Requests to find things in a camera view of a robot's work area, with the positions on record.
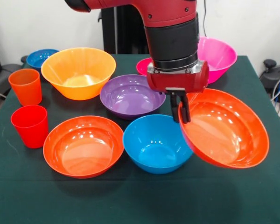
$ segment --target purple bowl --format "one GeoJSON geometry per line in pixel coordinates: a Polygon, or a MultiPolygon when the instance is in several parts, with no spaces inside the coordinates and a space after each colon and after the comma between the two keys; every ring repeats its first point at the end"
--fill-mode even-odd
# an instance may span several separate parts
{"type": "Polygon", "coordinates": [[[111,79],[101,90],[103,105],[123,119],[135,119],[158,109],[166,95],[150,89],[145,76],[123,75],[111,79]]]}

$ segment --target red robot arm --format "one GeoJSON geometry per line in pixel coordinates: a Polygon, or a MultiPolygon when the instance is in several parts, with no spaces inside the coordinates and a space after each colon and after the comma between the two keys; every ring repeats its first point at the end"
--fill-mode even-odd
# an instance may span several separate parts
{"type": "Polygon", "coordinates": [[[190,122],[187,93],[200,93],[208,83],[207,62],[198,59],[199,42],[196,0],[65,0],[74,10],[133,5],[140,12],[153,63],[147,70],[151,89],[171,97],[178,122],[176,97],[182,101],[183,122],[190,122]]]}

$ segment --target dark green table cover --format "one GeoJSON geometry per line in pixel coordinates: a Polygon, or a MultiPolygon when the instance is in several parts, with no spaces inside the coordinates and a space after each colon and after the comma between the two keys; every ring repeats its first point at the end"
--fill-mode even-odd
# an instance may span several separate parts
{"type": "MultiPolygon", "coordinates": [[[[146,55],[115,55],[112,77],[136,73],[146,55]]],[[[179,170],[151,175],[126,153],[105,174],[75,180],[53,171],[42,150],[27,149],[10,123],[20,107],[11,91],[0,111],[0,224],[280,224],[280,119],[248,58],[237,63],[210,88],[233,94],[262,119],[270,151],[255,168],[214,167],[192,156],[179,170]]],[[[42,83],[49,129],[80,115],[109,113],[99,97],[72,101],[42,83]]],[[[170,114],[168,98],[158,111],[170,114]]]]}

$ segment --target plastic bowl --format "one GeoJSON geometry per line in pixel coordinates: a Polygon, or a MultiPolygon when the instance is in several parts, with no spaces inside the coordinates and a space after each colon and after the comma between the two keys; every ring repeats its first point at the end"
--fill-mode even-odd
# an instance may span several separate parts
{"type": "Polygon", "coordinates": [[[137,63],[137,71],[139,72],[139,74],[146,76],[147,75],[147,67],[149,65],[149,63],[153,62],[151,57],[148,58],[144,58],[141,61],[139,61],[137,63]]]}
{"type": "Polygon", "coordinates": [[[26,62],[31,68],[33,68],[35,70],[38,70],[40,72],[42,64],[44,63],[44,61],[48,57],[50,57],[51,55],[53,55],[57,52],[58,52],[58,50],[55,50],[55,49],[38,50],[38,51],[35,51],[35,52],[31,53],[27,57],[26,62]]]}
{"type": "Polygon", "coordinates": [[[69,119],[55,127],[43,145],[47,164],[65,176],[86,179],[107,171],[124,151],[123,131],[97,116],[69,119]]]}
{"type": "Polygon", "coordinates": [[[191,122],[182,123],[181,114],[179,120],[182,134],[196,155],[225,168],[250,168],[266,158],[266,129],[245,103],[214,89],[187,97],[191,122]]]}
{"type": "Polygon", "coordinates": [[[157,110],[164,103],[166,95],[151,90],[144,76],[123,75],[104,85],[100,99],[117,116],[134,119],[157,110]]]}
{"type": "MultiPolygon", "coordinates": [[[[206,37],[200,37],[198,58],[207,61],[210,68],[209,84],[217,81],[238,59],[236,51],[227,43],[206,37]]],[[[139,74],[146,76],[152,58],[137,63],[139,74]]]]}
{"type": "Polygon", "coordinates": [[[167,115],[147,115],[133,121],[125,130],[123,142],[134,163],[152,174],[175,171],[193,154],[179,124],[167,115]]]}
{"type": "Polygon", "coordinates": [[[69,99],[86,100],[99,95],[115,71],[114,58],[99,49],[59,51],[42,64],[42,75],[69,99]]]}

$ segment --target cup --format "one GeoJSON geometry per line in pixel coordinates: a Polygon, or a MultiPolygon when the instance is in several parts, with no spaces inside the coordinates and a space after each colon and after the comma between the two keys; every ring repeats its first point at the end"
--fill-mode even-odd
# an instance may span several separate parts
{"type": "Polygon", "coordinates": [[[41,148],[49,134],[47,110],[39,105],[16,110],[11,123],[28,148],[41,148]]]}
{"type": "Polygon", "coordinates": [[[37,105],[42,101],[41,79],[37,70],[17,70],[8,81],[22,106],[37,105]]]}

